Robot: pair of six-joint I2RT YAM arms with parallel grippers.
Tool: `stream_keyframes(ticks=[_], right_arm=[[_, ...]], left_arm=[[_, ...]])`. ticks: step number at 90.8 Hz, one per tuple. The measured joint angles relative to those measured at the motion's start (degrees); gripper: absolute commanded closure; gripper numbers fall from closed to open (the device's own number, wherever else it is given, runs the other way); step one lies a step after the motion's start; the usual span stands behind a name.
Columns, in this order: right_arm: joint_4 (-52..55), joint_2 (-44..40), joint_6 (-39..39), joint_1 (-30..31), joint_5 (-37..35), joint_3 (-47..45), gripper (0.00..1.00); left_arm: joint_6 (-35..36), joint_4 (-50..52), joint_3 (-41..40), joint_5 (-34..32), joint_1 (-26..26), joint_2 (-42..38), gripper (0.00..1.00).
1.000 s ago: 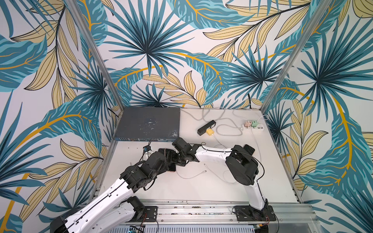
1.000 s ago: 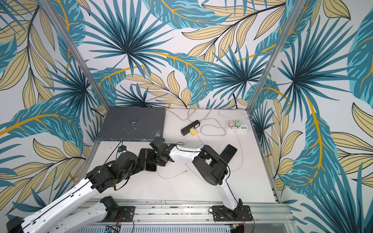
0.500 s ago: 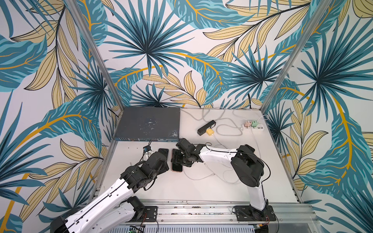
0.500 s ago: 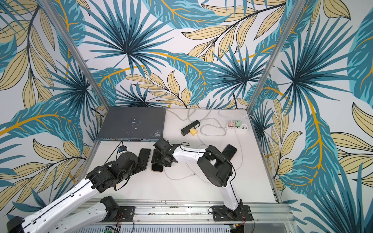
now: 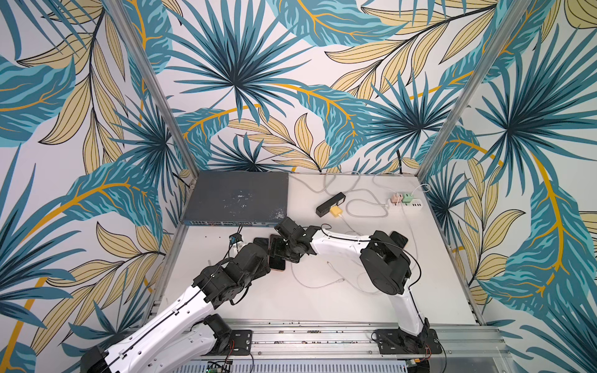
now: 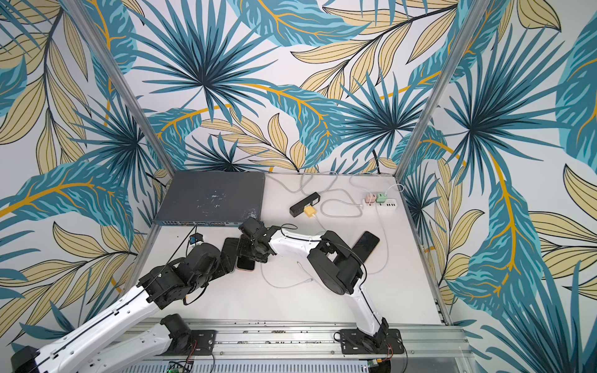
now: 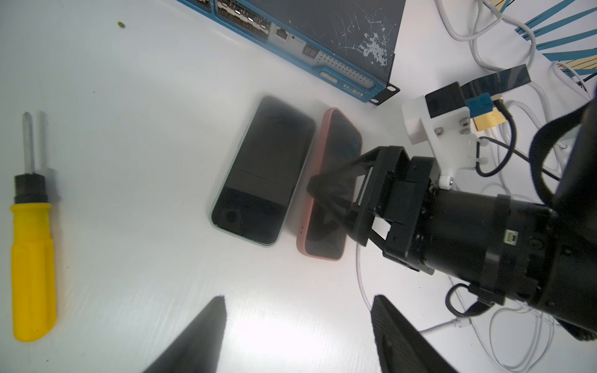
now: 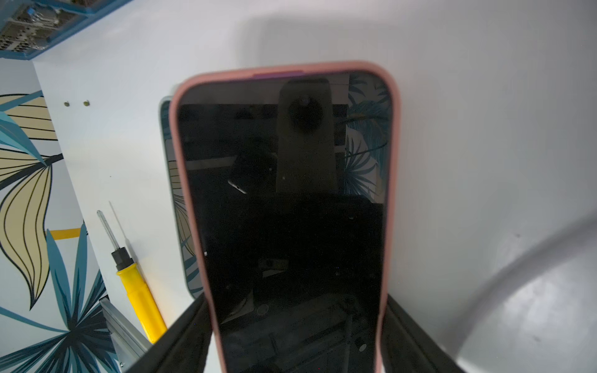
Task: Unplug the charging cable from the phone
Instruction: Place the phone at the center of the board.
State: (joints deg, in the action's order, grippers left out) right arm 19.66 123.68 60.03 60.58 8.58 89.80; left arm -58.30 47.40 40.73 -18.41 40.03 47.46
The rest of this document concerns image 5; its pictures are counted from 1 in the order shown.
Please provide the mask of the black smartphone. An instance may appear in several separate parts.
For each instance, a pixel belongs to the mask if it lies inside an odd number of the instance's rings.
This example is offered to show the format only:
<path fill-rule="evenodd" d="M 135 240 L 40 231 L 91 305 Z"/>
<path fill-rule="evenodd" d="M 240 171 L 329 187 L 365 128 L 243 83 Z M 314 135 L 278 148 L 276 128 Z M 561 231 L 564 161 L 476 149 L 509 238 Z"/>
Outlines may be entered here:
<path fill-rule="evenodd" d="M 256 237 L 253 243 L 261 247 L 266 253 L 269 253 L 269 238 Z"/>

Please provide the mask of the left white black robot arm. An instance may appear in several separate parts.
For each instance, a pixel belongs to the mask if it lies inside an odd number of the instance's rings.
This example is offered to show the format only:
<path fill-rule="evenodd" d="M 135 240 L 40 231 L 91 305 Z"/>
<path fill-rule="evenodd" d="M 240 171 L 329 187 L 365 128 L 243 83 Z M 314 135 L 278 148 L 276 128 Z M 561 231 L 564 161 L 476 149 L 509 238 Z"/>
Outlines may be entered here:
<path fill-rule="evenodd" d="M 171 372 L 205 355 L 227 355 L 232 330 L 216 309 L 269 273 L 267 249 L 244 245 L 235 257 L 205 267 L 182 295 L 146 325 L 108 348 L 94 347 L 83 372 Z"/>

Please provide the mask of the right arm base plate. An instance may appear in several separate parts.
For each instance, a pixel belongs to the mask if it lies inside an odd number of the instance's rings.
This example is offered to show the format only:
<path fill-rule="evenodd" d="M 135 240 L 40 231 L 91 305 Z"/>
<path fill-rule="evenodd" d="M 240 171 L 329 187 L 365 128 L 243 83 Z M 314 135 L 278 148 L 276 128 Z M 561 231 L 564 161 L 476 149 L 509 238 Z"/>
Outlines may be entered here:
<path fill-rule="evenodd" d="M 442 353 L 438 335 L 434 329 L 423 329 L 412 336 L 401 329 L 376 329 L 372 333 L 379 353 L 387 355 L 435 355 Z"/>

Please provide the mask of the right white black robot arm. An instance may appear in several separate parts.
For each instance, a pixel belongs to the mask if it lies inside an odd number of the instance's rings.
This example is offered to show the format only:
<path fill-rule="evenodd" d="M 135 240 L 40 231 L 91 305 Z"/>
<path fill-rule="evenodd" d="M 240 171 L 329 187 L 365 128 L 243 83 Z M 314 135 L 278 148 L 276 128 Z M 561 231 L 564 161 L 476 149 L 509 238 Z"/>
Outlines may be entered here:
<path fill-rule="evenodd" d="M 397 232 L 376 230 L 370 236 L 350 236 L 327 228 L 306 228 L 285 218 L 269 239 L 269 254 L 298 264 L 305 255 L 342 256 L 357 260 L 373 286 L 387 295 L 396 312 L 398 340 L 407 348 L 423 348 L 429 336 L 429 322 L 419 311 L 410 290 L 411 261 L 404 250 L 408 239 Z"/>

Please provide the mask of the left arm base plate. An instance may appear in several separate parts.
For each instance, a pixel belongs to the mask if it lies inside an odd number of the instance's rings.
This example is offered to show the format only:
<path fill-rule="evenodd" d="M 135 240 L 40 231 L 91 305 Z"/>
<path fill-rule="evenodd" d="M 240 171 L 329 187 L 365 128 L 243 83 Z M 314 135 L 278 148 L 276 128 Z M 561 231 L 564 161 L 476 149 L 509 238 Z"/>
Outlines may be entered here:
<path fill-rule="evenodd" d="M 253 342 L 251 329 L 232 330 L 226 335 L 216 338 L 215 346 L 207 356 L 249 356 Z"/>

